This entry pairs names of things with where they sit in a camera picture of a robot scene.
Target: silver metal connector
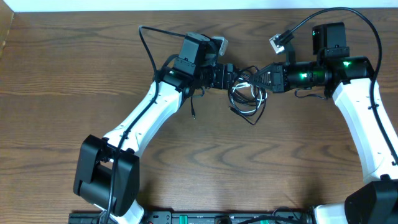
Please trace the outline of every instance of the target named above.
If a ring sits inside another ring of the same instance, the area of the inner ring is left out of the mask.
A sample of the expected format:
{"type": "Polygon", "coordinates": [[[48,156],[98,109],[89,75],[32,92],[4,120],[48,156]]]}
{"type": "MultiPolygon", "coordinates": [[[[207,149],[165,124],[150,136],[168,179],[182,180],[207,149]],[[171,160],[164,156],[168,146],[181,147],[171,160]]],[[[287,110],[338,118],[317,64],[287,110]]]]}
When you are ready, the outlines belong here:
{"type": "Polygon", "coordinates": [[[271,39],[269,39],[269,42],[271,43],[272,48],[275,50],[275,53],[281,54],[285,50],[285,47],[275,44],[275,40],[276,38],[278,38],[278,36],[280,36],[280,34],[276,34],[275,36],[271,37],[271,39]]]}
{"type": "Polygon", "coordinates": [[[221,57],[225,54],[226,48],[228,47],[228,40],[225,37],[212,37],[215,40],[221,40],[221,47],[218,51],[218,55],[221,57]]]}

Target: green tape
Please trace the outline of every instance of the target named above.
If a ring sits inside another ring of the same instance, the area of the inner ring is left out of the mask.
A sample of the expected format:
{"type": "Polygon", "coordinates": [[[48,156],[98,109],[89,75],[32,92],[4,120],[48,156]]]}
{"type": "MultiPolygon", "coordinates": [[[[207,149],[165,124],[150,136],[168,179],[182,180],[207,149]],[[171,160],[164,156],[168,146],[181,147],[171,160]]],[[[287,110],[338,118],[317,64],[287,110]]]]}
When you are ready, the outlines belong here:
{"type": "Polygon", "coordinates": [[[188,224],[188,217],[186,215],[180,215],[180,224],[188,224]]]}

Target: white wall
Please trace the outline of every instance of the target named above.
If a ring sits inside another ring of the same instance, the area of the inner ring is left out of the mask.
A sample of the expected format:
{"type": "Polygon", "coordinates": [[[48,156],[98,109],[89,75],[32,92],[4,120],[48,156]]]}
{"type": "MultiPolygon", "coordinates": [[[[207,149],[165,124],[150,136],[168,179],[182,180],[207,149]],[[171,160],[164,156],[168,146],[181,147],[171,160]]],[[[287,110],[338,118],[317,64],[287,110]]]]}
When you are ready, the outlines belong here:
{"type": "Polygon", "coordinates": [[[398,7],[398,0],[4,0],[14,12],[398,7]]]}

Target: green led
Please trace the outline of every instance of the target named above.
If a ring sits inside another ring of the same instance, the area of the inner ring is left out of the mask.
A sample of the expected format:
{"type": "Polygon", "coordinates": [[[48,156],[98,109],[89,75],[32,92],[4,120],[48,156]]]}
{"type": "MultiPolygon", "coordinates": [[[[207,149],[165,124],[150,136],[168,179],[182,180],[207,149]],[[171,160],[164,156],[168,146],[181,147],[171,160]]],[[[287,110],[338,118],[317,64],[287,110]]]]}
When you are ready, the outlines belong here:
{"type": "Polygon", "coordinates": [[[344,66],[348,67],[349,65],[351,65],[351,62],[343,62],[344,66]]]}

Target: cable connector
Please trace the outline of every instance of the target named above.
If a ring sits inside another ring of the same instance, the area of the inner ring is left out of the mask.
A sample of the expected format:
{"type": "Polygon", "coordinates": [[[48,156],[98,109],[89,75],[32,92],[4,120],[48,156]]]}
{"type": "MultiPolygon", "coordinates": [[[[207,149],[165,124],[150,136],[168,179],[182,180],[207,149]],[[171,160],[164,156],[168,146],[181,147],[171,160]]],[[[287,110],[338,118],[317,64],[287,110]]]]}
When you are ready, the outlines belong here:
{"type": "Polygon", "coordinates": [[[290,30],[285,31],[283,34],[276,34],[269,39],[272,48],[276,54],[281,54],[285,51],[285,44],[289,43],[294,38],[293,34],[290,34],[290,30]]]}

